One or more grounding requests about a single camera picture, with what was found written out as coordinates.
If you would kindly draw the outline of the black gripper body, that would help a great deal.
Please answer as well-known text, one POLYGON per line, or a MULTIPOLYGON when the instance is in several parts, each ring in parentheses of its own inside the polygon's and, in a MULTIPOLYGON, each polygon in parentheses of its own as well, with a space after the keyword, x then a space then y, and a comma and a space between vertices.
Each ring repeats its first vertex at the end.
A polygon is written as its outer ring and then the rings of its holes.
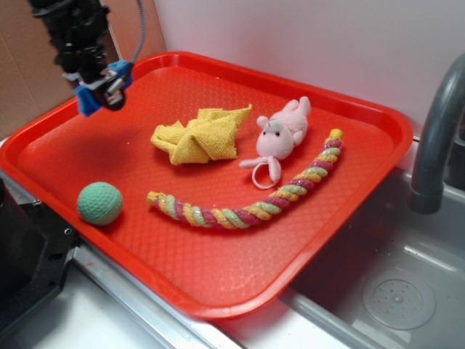
POLYGON ((102 37, 107 33, 109 9, 100 1, 30 1, 32 15, 43 21, 57 50, 54 62, 82 81, 103 79, 107 68, 102 37))

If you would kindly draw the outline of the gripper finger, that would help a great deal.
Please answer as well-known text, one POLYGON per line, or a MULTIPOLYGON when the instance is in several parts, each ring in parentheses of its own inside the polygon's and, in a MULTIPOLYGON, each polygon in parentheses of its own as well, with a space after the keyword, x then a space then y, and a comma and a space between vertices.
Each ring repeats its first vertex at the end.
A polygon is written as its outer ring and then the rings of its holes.
POLYGON ((97 88, 97 96, 101 106, 110 111, 121 110, 126 103, 124 80, 117 76, 110 77, 97 88))
POLYGON ((116 70, 105 68, 98 76, 92 78, 91 82, 85 82, 83 79, 79 82, 92 91, 102 89, 103 91, 117 91, 124 85, 124 80, 118 75, 116 70))

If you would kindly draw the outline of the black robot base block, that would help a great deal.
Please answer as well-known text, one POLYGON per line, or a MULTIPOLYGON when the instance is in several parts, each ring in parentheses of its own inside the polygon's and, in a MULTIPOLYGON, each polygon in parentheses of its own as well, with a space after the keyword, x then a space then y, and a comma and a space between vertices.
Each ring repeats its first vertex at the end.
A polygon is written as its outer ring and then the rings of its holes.
POLYGON ((1 337, 61 293, 76 229, 40 201, 19 204, 1 181, 1 337))

